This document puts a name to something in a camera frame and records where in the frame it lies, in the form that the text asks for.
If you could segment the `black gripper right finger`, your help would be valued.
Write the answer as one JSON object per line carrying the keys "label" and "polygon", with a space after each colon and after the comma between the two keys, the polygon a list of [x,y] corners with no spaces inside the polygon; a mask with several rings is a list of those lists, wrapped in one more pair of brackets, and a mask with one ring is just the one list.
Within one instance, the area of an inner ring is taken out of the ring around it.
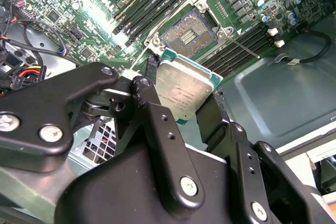
{"label": "black gripper right finger", "polygon": [[326,209],[268,143],[251,143],[229,119],[216,90],[196,112],[207,152],[227,163],[230,213],[236,223],[334,223]]}

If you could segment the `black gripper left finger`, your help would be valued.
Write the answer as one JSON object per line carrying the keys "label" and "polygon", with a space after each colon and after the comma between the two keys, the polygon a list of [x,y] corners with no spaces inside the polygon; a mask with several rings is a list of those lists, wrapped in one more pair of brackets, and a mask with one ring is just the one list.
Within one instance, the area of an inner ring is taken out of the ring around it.
{"label": "black gripper left finger", "polygon": [[[80,100],[117,81],[114,70],[94,62],[1,98],[7,125],[1,130],[1,165],[38,173],[58,169],[73,144],[71,121]],[[172,216],[191,216],[202,207],[205,194],[171,110],[161,105],[150,80],[137,76],[124,86],[131,104],[116,114],[129,121],[121,142],[146,144],[160,203]],[[127,183],[115,172],[134,156],[129,149],[79,178],[58,204],[58,215],[70,210],[76,217],[94,217],[99,207],[109,207],[112,181]]]}

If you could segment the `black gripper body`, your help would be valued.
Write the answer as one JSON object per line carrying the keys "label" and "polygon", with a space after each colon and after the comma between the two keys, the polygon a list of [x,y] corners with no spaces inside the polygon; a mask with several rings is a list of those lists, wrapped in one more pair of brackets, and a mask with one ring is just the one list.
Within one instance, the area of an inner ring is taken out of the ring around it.
{"label": "black gripper body", "polygon": [[205,190],[201,209],[187,219],[163,207],[147,148],[141,144],[75,179],[57,203],[55,223],[244,223],[223,159],[188,145]]}

